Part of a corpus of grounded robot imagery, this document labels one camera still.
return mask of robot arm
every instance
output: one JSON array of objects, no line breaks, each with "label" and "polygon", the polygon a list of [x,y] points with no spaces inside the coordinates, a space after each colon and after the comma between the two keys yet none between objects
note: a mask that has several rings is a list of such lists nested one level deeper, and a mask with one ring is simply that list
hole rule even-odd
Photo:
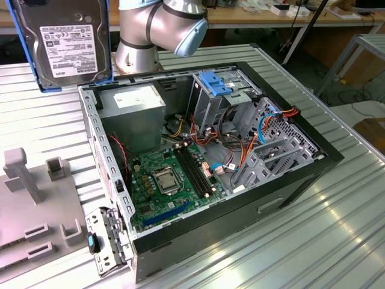
[{"label": "robot arm", "polygon": [[122,74],[158,70],[156,46],[191,56],[208,28],[200,0],[120,0],[119,10],[115,62]]}]

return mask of blue tab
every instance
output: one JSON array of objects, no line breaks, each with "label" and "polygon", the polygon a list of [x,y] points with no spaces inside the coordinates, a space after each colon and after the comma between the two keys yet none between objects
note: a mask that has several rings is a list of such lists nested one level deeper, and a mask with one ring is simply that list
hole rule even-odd
[{"label": "blue tab", "polygon": [[94,245],[94,239],[93,239],[92,236],[89,236],[89,237],[88,237],[88,245],[89,245],[89,246]]},{"label": "blue tab", "polygon": [[225,86],[221,78],[213,72],[201,72],[199,76],[202,78],[203,83],[211,89],[212,95],[214,96],[229,95],[233,92]]}]

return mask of ram slot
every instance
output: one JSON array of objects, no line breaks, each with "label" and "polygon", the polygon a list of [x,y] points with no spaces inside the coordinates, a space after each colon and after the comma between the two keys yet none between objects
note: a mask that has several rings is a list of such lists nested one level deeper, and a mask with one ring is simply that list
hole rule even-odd
[{"label": "ram slot", "polygon": [[195,161],[188,150],[176,149],[174,150],[174,154],[198,197],[203,198],[206,197],[206,194],[211,194],[212,191],[206,178],[196,166]]}]

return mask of hard drive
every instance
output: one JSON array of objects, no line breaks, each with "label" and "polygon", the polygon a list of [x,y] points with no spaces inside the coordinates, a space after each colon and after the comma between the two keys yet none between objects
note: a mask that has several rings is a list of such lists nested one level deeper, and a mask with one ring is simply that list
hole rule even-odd
[{"label": "hard drive", "polygon": [[40,90],[112,79],[106,0],[7,0]]}]

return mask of yellow wire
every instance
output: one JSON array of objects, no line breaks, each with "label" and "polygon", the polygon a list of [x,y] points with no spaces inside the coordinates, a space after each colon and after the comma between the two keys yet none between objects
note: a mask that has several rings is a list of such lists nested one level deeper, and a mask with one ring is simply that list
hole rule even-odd
[{"label": "yellow wire", "polygon": [[179,123],[179,128],[178,128],[177,132],[175,132],[175,134],[171,135],[171,137],[177,137],[182,132],[183,123],[184,123],[184,120],[182,119]]},{"label": "yellow wire", "polygon": [[293,110],[294,110],[294,107],[292,107],[291,110],[283,110],[282,112],[283,112],[283,113],[289,113],[289,112],[291,112],[291,111],[293,111]]}]

